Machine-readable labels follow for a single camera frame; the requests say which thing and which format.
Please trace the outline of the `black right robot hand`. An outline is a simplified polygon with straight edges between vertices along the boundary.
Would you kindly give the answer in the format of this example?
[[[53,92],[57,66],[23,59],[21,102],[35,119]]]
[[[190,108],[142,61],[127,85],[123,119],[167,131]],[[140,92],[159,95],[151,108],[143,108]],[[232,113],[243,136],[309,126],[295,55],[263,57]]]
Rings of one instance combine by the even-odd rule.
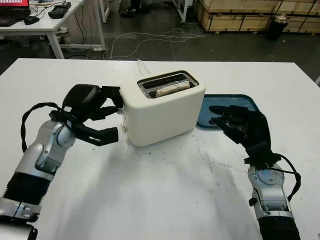
[[[211,118],[209,123],[217,126],[236,144],[241,144],[245,149],[259,144],[271,147],[267,118],[262,112],[237,105],[211,105],[208,109],[219,115]]]

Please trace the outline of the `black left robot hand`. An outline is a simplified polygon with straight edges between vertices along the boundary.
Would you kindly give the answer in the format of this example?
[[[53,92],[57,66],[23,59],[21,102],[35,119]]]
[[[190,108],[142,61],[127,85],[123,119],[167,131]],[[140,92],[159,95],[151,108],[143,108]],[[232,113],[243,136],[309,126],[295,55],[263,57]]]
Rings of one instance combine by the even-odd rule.
[[[118,86],[76,84],[66,95],[62,109],[78,122],[103,120],[124,107]]]

